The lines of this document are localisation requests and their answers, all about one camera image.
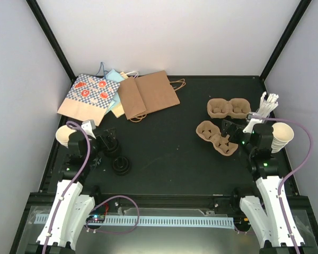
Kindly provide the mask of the brown paper bag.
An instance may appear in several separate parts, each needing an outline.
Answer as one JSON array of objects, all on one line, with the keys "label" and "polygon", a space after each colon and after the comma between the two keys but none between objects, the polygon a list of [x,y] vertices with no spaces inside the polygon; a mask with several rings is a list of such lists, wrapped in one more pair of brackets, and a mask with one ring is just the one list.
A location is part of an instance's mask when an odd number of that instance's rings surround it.
[{"label": "brown paper bag", "polygon": [[118,94],[126,119],[140,122],[150,113],[179,105],[176,92],[185,85],[184,79],[169,81],[164,70],[121,81]]}]

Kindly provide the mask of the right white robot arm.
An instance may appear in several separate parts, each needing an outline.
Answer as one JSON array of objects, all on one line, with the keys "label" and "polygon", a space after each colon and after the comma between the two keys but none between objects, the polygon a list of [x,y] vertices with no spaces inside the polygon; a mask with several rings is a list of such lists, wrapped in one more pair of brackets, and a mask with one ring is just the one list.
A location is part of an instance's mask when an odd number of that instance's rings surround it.
[{"label": "right white robot arm", "polygon": [[304,253],[305,241],[294,222],[278,162],[272,156],[273,128],[258,123],[251,132],[229,120],[222,121],[221,134],[238,144],[243,159],[260,193],[236,189],[230,200],[231,209],[249,220],[260,253]]}]

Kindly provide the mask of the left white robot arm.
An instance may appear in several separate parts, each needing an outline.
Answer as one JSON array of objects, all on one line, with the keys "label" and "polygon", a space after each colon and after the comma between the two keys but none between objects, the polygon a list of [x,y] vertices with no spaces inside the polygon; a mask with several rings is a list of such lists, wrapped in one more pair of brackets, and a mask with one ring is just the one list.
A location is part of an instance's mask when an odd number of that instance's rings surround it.
[{"label": "left white robot arm", "polygon": [[103,205],[99,187],[84,194],[84,182],[104,154],[113,158],[120,153],[115,129],[71,130],[62,126],[57,137],[68,149],[60,171],[56,196],[48,219],[37,238],[34,253],[74,253],[79,234],[91,211]]}]

